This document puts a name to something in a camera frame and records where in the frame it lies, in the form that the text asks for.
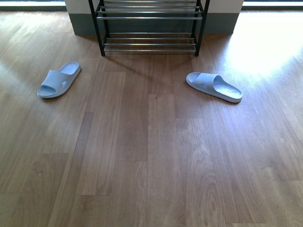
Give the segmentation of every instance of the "slipper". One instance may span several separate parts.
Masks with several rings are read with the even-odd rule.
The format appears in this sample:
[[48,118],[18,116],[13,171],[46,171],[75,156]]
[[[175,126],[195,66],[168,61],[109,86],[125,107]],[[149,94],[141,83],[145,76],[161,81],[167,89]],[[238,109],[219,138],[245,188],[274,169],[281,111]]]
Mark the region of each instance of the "slipper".
[[238,103],[242,100],[243,93],[226,83],[219,75],[192,72],[188,74],[186,81],[194,89],[226,101]]
[[41,98],[54,98],[65,93],[81,70],[79,63],[71,61],[58,71],[49,70],[37,95]]

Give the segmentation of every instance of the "metal shoe rack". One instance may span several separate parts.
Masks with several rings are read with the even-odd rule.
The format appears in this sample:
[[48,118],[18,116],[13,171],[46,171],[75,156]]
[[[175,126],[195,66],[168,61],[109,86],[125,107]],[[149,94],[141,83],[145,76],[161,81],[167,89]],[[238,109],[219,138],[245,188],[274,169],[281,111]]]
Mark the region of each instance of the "metal shoe rack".
[[[198,56],[209,2],[210,0],[205,0],[205,5],[202,6],[201,0],[100,0],[95,10],[92,0],[89,0],[101,55],[105,56],[105,52],[193,52]],[[98,20],[103,20],[103,39]],[[124,22],[124,27],[129,25],[130,28],[138,22],[144,25],[147,20],[153,20],[153,23],[148,32],[125,32],[125,29],[123,32],[112,32],[110,20]],[[170,27],[175,29],[173,32],[159,32],[159,28],[163,30],[164,26],[163,23],[157,23],[163,21],[167,22],[168,27],[173,23],[178,24],[178,21],[186,21],[187,25],[190,24],[191,31],[180,32],[184,30],[184,23],[180,23],[180,26]]]

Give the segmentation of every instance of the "slipper strap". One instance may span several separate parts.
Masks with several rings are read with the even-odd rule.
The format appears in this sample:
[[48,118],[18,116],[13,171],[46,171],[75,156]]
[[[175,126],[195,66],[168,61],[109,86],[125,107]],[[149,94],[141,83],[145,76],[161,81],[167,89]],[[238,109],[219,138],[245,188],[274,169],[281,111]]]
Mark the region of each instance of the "slipper strap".
[[49,70],[45,80],[41,85],[48,86],[55,89],[56,91],[59,91],[63,87],[62,82],[67,81],[69,78],[71,78],[71,76],[68,74]]
[[215,91],[214,89],[214,79],[216,77],[220,77],[217,74],[210,74],[210,73],[200,73],[200,75],[195,79],[193,84],[196,86],[200,86],[201,84],[204,84],[207,89]]

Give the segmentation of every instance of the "sunlight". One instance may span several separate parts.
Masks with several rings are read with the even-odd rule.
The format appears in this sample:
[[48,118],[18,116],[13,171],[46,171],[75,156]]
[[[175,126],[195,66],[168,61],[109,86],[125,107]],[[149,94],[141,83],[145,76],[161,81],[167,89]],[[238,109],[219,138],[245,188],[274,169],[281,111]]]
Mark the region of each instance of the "sunlight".
[[298,13],[290,13],[286,18],[281,18],[279,13],[259,15],[252,20],[251,16],[241,14],[237,26],[242,30],[238,32],[236,27],[229,43],[228,57],[237,70],[270,76],[270,72],[303,49],[303,32],[299,29],[303,16]]

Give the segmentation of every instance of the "wooden floor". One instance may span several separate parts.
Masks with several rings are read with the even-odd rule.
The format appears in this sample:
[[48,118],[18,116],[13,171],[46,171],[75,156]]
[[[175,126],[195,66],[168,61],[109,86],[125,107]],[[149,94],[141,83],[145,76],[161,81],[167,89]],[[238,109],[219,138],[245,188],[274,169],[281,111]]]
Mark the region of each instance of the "wooden floor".
[[[0,21],[1,227],[303,226],[302,12],[242,12],[199,57],[101,57],[67,12]],[[38,98],[68,61],[71,88]],[[243,100],[194,90],[193,71]]]

